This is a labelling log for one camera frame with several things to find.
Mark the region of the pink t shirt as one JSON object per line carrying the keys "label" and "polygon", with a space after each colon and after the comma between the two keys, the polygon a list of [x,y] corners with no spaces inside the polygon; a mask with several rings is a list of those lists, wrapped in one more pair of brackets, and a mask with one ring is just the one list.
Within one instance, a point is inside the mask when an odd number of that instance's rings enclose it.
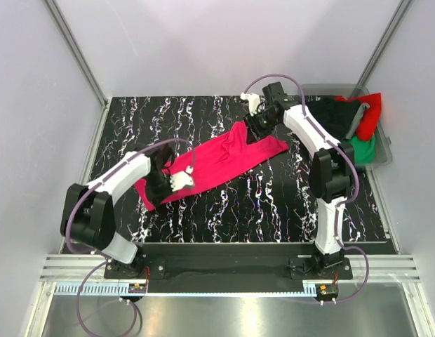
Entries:
{"label": "pink t shirt", "polygon": [[237,121],[230,131],[197,146],[192,171],[194,187],[174,192],[163,198],[161,203],[207,192],[288,149],[286,142],[273,136],[267,136],[252,144],[247,143],[247,136],[245,123]]}

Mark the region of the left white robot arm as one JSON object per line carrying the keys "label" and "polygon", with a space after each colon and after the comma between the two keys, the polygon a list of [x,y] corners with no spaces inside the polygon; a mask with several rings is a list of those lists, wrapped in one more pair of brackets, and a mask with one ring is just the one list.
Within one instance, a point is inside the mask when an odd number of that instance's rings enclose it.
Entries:
{"label": "left white robot arm", "polygon": [[173,160],[172,148],[160,142],[127,152],[110,170],[85,185],[71,185],[60,224],[70,252],[99,253],[118,263],[126,276],[139,277],[145,268],[142,247],[116,231],[114,206],[139,180],[145,182],[144,196],[149,203],[158,206],[173,193],[166,171],[166,165]]}

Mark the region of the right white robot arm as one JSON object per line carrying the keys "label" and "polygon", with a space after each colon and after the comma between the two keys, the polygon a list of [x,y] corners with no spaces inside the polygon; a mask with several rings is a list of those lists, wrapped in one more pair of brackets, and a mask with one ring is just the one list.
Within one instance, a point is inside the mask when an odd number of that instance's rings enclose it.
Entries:
{"label": "right white robot arm", "polygon": [[240,95],[248,105],[244,117],[248,140],[258,142],[282,124],[306,147],[312,159],[309,188],[318,204],[318,226],[312,255],[299,272],[331,278],[343,266],[345,205],[359,191],[354,148],[334,138],[320,125],[309,111],[303,94],[297,98],[288,95],[279,82],[268,84],[262,91],[262,95],[247,91]]}

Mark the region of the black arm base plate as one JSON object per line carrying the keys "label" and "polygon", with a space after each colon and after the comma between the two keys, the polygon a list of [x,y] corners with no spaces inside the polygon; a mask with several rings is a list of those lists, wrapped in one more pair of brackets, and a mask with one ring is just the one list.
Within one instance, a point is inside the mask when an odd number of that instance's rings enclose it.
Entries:
{"label": "black arm base plate", "polygon": [[147,256],[137,269],[113,261],[107,264],[107,279],[136,279],[149,273],[151,279],[168,279],[175,275],[268,275],[290,279],[351,280],[353,272],[348,258],[330,270],[315,271],[309,256]]}

